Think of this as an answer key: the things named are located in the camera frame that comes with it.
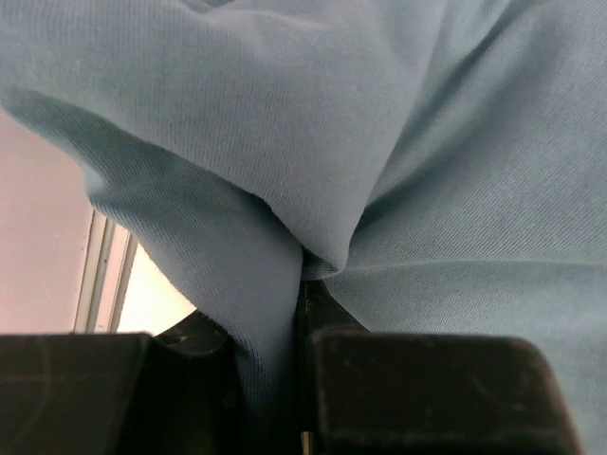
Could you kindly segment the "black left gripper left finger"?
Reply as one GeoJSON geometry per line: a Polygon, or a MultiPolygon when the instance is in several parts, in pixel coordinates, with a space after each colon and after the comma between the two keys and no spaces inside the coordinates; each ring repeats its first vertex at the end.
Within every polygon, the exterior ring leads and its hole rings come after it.
{"type": "Polygon", "coordinates": [[[199,311],[155,336],[163,345],[195,358],[224,358],[231,354],[232,340],[226,331],[199,311]]]}

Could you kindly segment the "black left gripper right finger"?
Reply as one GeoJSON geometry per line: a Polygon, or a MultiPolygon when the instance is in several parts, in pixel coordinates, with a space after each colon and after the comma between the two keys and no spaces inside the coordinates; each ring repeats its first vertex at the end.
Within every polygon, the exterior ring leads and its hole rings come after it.
{"type": "Polygon", "coordinates": [[[301,283],[296,326],[300,431],[313,432],[318,417],[313,335],[323,329],[364,327],[333,299],[323,281],[301,283]]]}

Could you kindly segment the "blue t shirt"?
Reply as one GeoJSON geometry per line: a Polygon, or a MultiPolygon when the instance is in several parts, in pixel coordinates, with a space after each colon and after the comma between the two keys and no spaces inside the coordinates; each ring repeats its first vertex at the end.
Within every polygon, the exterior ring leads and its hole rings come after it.
{"type": "Polygon", "coordinates": [[[523,337],[606,450],[602,1],[5,1],[1,106],[234,338],[294,454],[294,313],[523,337]]]}

